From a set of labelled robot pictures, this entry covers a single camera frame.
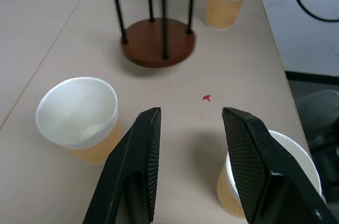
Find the red mark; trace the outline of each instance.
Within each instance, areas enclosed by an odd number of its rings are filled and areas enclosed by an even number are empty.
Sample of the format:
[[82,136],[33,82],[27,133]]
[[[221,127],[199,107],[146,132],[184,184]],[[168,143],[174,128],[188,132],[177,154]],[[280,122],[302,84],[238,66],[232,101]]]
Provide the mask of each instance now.
[[210,97],[211,97],[211,95],[206,95],[202,99],[203,100],[208,100],[209,102],[211,102]]

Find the round wooden base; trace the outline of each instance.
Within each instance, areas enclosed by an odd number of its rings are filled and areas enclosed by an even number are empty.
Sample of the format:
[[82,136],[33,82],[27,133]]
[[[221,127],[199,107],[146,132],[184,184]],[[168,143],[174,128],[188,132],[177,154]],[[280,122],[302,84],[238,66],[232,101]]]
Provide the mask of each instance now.
[[163,55],[162,18],[139,21],[126,29],[128,43],[121,43],[126,57],[137,65],[148,68],[164,68],[178,64],[193,51],[194,33],[187,34],[187,25],[174,19],[167,19],[168,56]]

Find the cup rim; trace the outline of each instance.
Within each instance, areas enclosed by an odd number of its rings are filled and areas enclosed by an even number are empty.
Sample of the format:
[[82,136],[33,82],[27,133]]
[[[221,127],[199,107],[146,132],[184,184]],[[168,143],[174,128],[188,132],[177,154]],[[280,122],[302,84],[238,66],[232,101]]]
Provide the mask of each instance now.
[[[319,187],[315,188],[315,189],[320,196],[323,195],[322,184],[321,184],[321,181],[320,181],[320,176],[319,176],[318,170],[317,170],[316,166],[314,165],[313,160],[308,155],[308,153],[298,143],[296,143],[294,140],[287,137],[286,135],[279,133],[279,132],[276,132],[276,131],[273,131],[273,130],[269,130],[269,132],[270,132],[271,135],[276,134],[276,135],[280,135],[280,136],[287,138],[289,141],[291,141],[297,148],[299,148],[307,156],[307,158],[310,160],[310,162],[312,164],[313,169],[316,171],[316,175],[317,175],[317,181],[318,181]],[[225,172],[226,173],[226,181],[230,185],[229,189],[231,190],[232,195],[234,197],[236,196],[235,199],[238,201],[238,203],[240,203],[239,193],[238,193],[237,187],[235,185],[235,180],[234,180],[234,177],[233,177],[233,174],[232,174],[229,152],[227,152],[227,155],[226,155],[225,169],[226,169],[226,172]]]
[[112,117],[110,119],[110,121],[105,124],[105,128],[112,123],[112,121],[114,120],[115,116],[117,115],[118,113],[118,98],[117,98],[117,94],[115,93],[115,90],[113,89],[113,87],[107,83],[106,81],[102,80],[102,79],[99,79],[99,78],[95,78],[95,77],[74,77],[74,78],[70,78],[70,79],[67,79],[65,81],[62,81],[61,83],[57,84],[56,86],[54,86],[52,89],[50,89],[45,95],[44,97],[41,99],[38,107],[37,107],[37,110],[35,112],[35,124],[38,128],[38,131],[50,142],[52,143],[55,143],[57,145],[60,145],[60,146],[64,146],[64,147],[72,147],[72,146],[78,146],[79,144],[85,144],[87,143],[88,141],[90,141],[91,139],[88,138],[84,141],[81,141],[79,143],[74,143],[74,142],[71,142],[71,143],[60,143],[60,142],[57,142],[57,141],[54,141],[54,140],[51,140],[49,137],[47,137],[45,135],[45,133],[42,132],[42,129],[41,129],[41,125],[40,125],[40,122],[38,121],[38,115],[39,113],[41,112],[41,109],[44,105],[44,103],[46,102],[46,100],[48,99],[48,97],[56,90],[58,89],[59,87],[67,84],[67,83],[70,83],[70,82],[73,82],[73,81],[80,81],[80,80],[90,80],[90,81],[96,81],[96,82],[99,82],[101,84],[104,84],[106,87],[108,87],[109,90],[111,90],[111,92],[113,93],[113,96],[114,96],[114,100],[116,102],[116,106],[115,106],[115,109],[114,109],[114,112],[112,114]]

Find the wooden base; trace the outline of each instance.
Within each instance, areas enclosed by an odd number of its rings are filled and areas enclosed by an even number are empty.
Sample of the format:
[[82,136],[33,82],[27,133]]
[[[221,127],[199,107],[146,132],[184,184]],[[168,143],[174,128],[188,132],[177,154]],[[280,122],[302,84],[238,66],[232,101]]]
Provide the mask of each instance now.
[[194,33],[187,34],[187,25],[174,19],[167,19],[168,60],[162,59],[162,18],[139,21],[126,29],[128,43],[121,43],[126,57],[137,65],[148,68],[164,68],[178,64],[193,51]]

